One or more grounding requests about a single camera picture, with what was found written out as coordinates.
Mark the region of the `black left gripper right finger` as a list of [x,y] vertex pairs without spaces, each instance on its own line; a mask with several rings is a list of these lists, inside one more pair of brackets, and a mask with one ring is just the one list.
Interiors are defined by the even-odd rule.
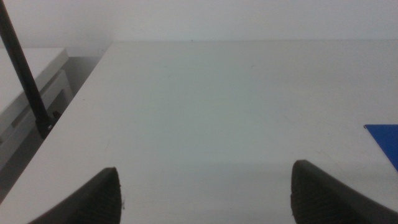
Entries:
[[397,212],[306,160],[293,164],[290,207],[296,223],[397,223]]

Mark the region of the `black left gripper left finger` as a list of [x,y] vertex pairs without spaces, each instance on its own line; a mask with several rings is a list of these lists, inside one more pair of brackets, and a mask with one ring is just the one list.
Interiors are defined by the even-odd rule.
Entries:
[[65,200],[32,220],[32,223],[119,223],[121,185],[117,169],[108,167]]

